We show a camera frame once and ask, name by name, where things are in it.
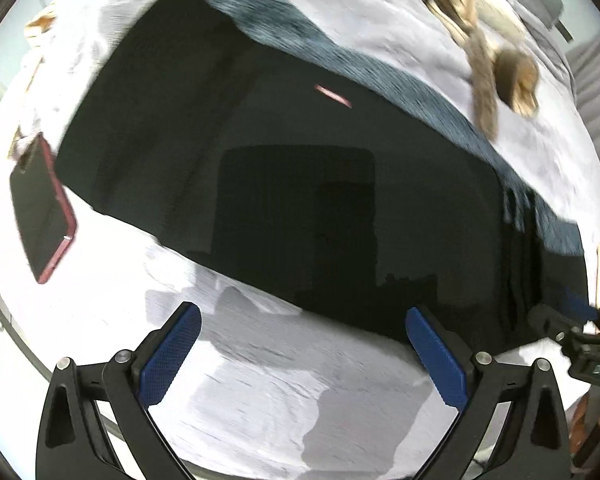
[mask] white cloth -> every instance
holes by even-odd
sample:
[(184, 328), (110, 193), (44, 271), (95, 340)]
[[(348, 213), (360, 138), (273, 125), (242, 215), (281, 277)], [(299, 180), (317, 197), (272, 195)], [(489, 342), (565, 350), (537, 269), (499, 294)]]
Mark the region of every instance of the white cloth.
[[(89, 82), (152, 1), (58, 0), (46, 63), (24, 105), (25, 134), (44, 131), (59, 146)], [(420, 0), (290, 1), (337, 43), (418, 76), (470, 113), (464, 53)], [(531, 41), (528, 47), (535, 48)], [(558, 215), (578, 221), (591, 284), (600, 164), (568, 88), (542, 63), (541, 76), (540, 114), (525, 121), (501, 105), (495, 147)], [(180, 301), (191, 300), (203, 313), (200, 341), (151, 409), (179, 456), (263, 479), (401, 478), (422, 465), (456, 410), (398, 343), (335, 326), (211, 272), (70, 192), (75, 243), (51, 280), (37, 285), (10, 203), (13, 163), (5, 160), (21, 86), (16, 79), (0, 103), (0, 292), (48, 367), (64, 355), (87, 364), (135, 348)], [(554, 365), (569, 406), (586, 385), (567, 377), (555, 344), (541, 342), (510, 359), (539, 356)]]

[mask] wrinkled white fabric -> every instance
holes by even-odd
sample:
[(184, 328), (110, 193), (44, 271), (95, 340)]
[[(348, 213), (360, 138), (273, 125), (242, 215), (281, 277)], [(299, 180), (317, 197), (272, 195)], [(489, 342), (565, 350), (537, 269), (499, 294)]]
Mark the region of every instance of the wrinkled white fabric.
[[(58, 148), (90, 81), (152, 1), (58, 0), (46, 62), (24, 105), (25, 134), (43, 131)], [(469, 115), (464, 53), (420, 0), (289, 1), (337, 43), (418, 76)], [(526, 46), (537, 49), (530, 39)], [(578, 221), (593, 284), (600, 164), (569, 89), (542, 64), (546, 57), (538, 59), (540, 114), (525, 121), (501, 104), (495, 147), (558, 215)], [(5, 160), (18, 85), (0, 103), (0, 293), (49, 368), (64, 355), (87, 364), (135, 348), (180, 301), (191, 300), (203, 313), (200, 340), (151, 409), (179, 456), (263, 479), (401, 478), (422, 465), (456, 410), (398, 343), (211, 272), (70, 192), (75, 243), (51, 280), (37, 285), (14, 223), (13, 163)], [(509, 359), (539, 356), (554, 365), (569, 406), (586, 386), (568, 378), (557, 345), (541, 342)]]

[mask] blue gripper pad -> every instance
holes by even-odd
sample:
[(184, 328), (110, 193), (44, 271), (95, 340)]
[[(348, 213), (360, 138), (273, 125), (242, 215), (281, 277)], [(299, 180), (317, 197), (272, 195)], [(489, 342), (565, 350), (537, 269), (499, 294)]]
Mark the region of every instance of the blue gripper pad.
[(574, 294), (568, 288), (564, 289), (564, 295), (560, 298), (557, 309), (566, 317), (575, 319), (582, 324), (598, 317), (598, 311), (595, 307), (590, 306), (586, 298)]
[(462, 411), (468, 400), (464, 370), (417, 308), (407, 311), (405, 326), (442, 400)]
[(201, 328), (200, 310), (191, 303), (140, 372), (138, 399), (145, 409), (164, 398)]

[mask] smartphone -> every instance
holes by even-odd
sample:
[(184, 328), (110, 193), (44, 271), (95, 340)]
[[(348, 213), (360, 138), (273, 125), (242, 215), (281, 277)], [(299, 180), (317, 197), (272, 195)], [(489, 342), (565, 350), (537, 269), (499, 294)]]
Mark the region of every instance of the smartphone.
[(20, 240), (38, 283), (46, 283), (74, 241), (76, 221), (54, 171), (51, 148), (39, 134), (11, 172)]

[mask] beige stuffed toy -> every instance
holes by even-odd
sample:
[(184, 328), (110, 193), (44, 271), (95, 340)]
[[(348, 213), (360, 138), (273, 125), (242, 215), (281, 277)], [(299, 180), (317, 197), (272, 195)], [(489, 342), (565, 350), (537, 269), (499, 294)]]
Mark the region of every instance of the beige stuffed toy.
[(478, 17), (513, 44), (524, 38), (524, 25), (507, 11), (505, 0), (425, 0), (427, 8), (464, 48), (472, 69), (474, 124), (489, 140), (498, 131), (496, 94), (515, 113), (529, 118), (538, 110), (538, 66), (531, 56), (489, 44)]

